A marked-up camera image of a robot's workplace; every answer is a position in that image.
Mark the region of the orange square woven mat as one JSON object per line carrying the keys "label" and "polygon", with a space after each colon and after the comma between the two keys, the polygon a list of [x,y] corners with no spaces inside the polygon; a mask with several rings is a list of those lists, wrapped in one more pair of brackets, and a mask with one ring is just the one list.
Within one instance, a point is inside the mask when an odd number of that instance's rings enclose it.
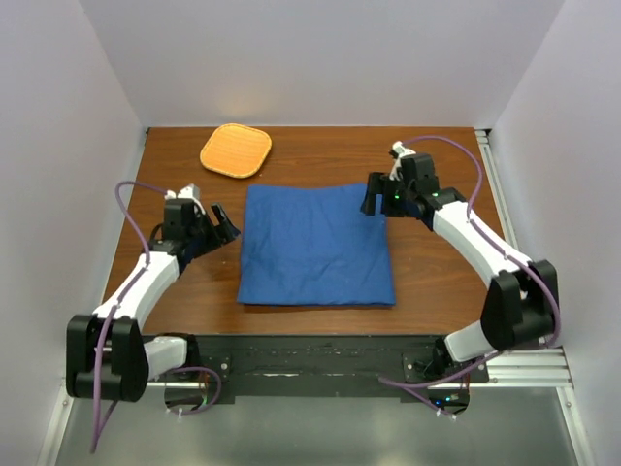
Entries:
{"label": "orange square woven mat", "polygon": [[202,147],[202,166],[234,179],[254,176],[263,165],[271,148],[271,137],[263,130],[238,123],[217,127]]}

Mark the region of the blue surgical drape cloth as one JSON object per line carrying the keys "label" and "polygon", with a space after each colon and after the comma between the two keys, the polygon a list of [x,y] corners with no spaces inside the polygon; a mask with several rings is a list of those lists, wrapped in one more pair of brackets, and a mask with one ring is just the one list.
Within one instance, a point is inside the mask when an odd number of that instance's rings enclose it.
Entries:
{"label": "blue surgical drape cloth", "polygon": [[245,199],[238,301],[390,307],[396,303],[384,216],[366,216],[362,183],[255,184]]}

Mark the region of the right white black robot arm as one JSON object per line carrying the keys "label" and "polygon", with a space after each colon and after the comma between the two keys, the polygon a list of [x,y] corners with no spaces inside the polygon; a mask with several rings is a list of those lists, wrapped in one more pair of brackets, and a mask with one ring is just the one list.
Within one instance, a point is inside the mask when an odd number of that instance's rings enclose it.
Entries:
{"label": "right white black robot arm", "polygon": [[436,340],[424,377],[452,382],[468,363],[485,356],[542,339],[553,342],[560,329],[554,266],[506,243],[456,188],[442,188],[430,155],[411,150],[391,154],[390,172],[368,176],[362,213],[421,221],[465,258],[487,289],[480,318]]}

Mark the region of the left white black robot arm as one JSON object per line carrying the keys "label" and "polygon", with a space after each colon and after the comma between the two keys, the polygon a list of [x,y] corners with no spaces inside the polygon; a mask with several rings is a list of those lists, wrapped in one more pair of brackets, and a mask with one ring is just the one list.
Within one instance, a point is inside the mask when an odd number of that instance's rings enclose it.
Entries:
{"label": "left white black robot arm", "polygon": [[147,383],[170,372],[194,379],[201,357],[194,337],[173,333],[145,341],[146,320],[192,260],[235,241],[239,229],[224,208],[204,209],[193,198],[169,199],[148,251],[119,289],[89,315],[76,315],[66,331],[66,384],[70,396],[138,401]]}

